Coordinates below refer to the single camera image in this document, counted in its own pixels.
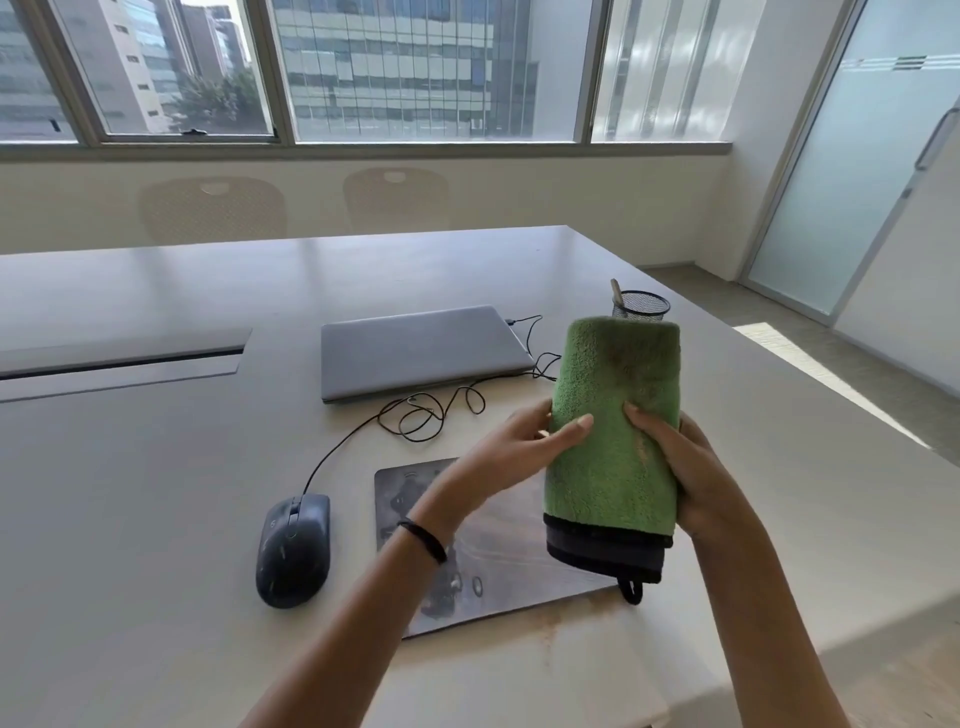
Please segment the person's right hand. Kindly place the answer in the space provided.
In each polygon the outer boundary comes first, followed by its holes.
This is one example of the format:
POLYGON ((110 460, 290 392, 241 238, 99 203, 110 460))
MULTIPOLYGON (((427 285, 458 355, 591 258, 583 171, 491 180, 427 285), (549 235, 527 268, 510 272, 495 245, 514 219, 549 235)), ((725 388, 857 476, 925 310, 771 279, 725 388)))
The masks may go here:
POLYGON ((678 431, 678 463, 668 466, 678 483, 677 523, 695 542, 715 541, 743 520, 749 503, 693 418, 681 412, 676 427, 662 420, 678 431))

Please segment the person's left hand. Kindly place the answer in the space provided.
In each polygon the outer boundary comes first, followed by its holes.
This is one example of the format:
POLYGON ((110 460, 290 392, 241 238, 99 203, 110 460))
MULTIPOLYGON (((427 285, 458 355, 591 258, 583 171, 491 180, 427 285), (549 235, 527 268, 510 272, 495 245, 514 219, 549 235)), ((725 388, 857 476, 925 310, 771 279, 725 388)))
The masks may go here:
MULTIPOLYGON (((409 518, 449 544, 467 517, 489 499, 546 469, 525 467, 525 441, 532 438, 534 422, 546 415, 552 422, 550 398, 514 411, 433 481, 409 518)), ((547 430, 557 431, 551 422, 547 430)))

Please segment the green microfiber cloth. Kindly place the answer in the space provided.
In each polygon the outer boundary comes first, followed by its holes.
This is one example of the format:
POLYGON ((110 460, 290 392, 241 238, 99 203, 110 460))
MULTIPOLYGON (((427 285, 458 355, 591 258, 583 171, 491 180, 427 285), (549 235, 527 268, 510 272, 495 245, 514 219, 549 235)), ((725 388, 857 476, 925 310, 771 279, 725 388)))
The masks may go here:
POLYGON ((547 552, 613 578, 633 606, 642 603, 645 585, 662 580, 679 488, 661 448, 623 407, 635 405, 678 427, 681 361, 676 322, 583 318, 568 328, 554 387, 551 427, 583 415, 592 416, 593 426, 546 468, 547 552))

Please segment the person's right forearm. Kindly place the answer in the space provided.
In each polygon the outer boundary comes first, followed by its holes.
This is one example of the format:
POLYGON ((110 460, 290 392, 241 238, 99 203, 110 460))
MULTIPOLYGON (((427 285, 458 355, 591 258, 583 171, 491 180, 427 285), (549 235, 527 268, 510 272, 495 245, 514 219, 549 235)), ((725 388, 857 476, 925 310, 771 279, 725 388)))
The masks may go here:
POLYGON ((691 539, 742 728, 851 728, 756 513, 691 539))

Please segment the person's left forearm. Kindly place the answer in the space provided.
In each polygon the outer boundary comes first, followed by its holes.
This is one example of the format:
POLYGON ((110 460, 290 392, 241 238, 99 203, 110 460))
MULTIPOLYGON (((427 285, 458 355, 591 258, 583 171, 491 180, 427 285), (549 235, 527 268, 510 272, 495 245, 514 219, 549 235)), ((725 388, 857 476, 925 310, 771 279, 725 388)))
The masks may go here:
POLYGON ((330 624, 239 728, 359 728, 439 567, 421 538, 397 528, 330 624))

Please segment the black mesh pen holder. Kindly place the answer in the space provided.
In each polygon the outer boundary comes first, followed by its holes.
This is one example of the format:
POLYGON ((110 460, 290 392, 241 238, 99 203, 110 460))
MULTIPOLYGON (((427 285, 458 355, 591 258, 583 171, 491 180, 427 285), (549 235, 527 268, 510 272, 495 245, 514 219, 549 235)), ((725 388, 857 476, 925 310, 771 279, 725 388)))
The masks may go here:
POLYGON ((643 290, 622 290, 613 296, 611 316, 644 322, 662 321, 671 310, 670 302, 658 294, 643 290))

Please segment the grey patterned mouse pad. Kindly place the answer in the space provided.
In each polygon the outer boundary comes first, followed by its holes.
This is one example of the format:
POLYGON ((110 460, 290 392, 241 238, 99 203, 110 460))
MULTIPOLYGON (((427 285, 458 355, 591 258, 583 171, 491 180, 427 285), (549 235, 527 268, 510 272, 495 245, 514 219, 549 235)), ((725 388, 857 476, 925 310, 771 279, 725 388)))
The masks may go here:
POLYGON ((494 495, 463 522, 404 639, 617 588, 611 577, 548 554, 544 489, 539 472, 494 495))

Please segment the grey closed laptop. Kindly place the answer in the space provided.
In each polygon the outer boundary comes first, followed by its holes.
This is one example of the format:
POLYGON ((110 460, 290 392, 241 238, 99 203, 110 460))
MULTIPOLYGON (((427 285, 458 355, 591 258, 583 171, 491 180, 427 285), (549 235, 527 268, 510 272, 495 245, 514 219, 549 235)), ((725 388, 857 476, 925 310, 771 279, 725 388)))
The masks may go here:
POLYGON ((492 305, 326 323, 319 353, 319 392, 327 404, 523 374, 534 366, 492 305))

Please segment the black wristband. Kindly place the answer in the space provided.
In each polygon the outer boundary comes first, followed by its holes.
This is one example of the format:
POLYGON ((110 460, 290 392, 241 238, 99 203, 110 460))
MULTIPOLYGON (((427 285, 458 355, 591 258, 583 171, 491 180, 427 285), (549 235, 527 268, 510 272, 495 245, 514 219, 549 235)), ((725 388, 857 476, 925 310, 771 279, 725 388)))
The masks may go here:
POLYGON ((434 559, 438 566, 447 564, 449 560, 448 552, 442 542, 434 536, 428 529, 416 523, 409 517, 402 517, 396 524, 397 528, 402 528, 418 540, 426 552, 434 559))

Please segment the beige chair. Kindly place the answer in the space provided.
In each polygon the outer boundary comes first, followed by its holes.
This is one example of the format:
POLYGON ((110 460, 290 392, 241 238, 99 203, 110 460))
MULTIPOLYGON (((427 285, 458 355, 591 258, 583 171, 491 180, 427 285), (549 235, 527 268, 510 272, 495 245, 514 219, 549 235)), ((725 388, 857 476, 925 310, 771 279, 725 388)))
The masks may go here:
POLYGON ((342 184, 355 235, 438 232, 451 228, 450 186, 440 174, 415 167, 371 167, 342 184))
POLYGON ((282 239, 288 232, 282 191, 251 176, 159 181, 139 192, 137 212, 158 246, 282 239))

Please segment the dark grey computer mouse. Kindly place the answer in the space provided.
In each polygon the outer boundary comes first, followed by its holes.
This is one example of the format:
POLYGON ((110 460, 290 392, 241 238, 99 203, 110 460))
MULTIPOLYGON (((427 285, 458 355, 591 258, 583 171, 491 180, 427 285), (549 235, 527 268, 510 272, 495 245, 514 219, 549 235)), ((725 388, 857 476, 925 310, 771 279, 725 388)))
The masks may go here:
POLYGON ((255 568, 255 587, 267 606, 293 609, 324 587, 331 563, 330 512, 330 498, 313 492, 270 507, 255 568))

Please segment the frosted glass door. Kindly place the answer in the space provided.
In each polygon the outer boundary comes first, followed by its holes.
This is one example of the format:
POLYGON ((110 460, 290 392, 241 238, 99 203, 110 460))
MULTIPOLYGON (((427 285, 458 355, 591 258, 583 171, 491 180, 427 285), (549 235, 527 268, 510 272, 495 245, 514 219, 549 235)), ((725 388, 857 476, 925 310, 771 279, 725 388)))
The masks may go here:
POLYGON ((952 106, 960 0, 854 0, 742 284, 832 325, 929 171, 914 163, 952 106))

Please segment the grey framed window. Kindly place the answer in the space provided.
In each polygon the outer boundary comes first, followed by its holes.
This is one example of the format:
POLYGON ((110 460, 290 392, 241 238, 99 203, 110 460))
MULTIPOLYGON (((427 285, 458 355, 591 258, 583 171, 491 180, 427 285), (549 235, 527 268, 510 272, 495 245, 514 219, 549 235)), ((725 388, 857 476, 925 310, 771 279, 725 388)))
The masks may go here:
POLYGON ((0 161, 722 155, 742 0, 0 0, 0 161))

